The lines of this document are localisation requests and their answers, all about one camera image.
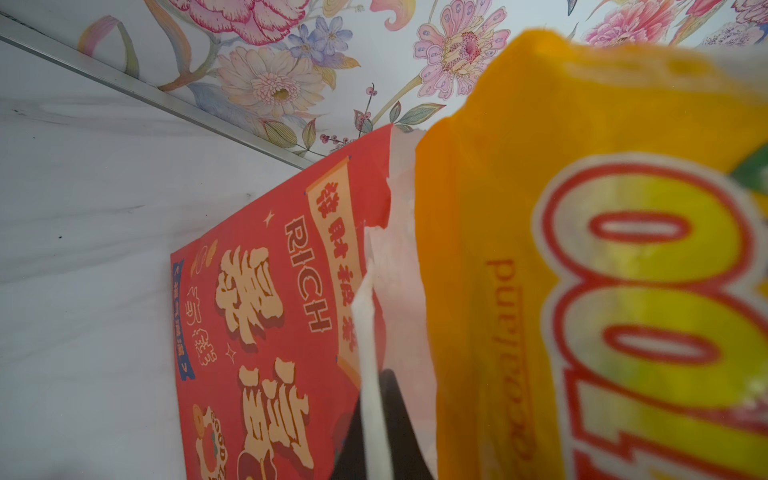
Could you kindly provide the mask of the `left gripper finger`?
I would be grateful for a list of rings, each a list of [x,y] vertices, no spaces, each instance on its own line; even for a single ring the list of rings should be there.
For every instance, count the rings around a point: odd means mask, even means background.
[[[379,375],[379,386],[360,395],[332,479],[431,479],[396,376]]]

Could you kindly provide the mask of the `red paper bag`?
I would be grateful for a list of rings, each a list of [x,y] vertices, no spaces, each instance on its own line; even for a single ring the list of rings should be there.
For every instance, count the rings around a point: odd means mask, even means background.
[[[171,257],[190,479],[362,479],[352,303],[368,272],[394,475],[436,477],[436,385],[414,226],[421,130],[317,161]]]

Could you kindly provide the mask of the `yellow orange snack packet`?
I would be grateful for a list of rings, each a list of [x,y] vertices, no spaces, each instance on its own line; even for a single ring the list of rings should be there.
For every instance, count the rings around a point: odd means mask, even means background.
[[[423,137],[440,478],[766,477],[766,63],[530,30]]]

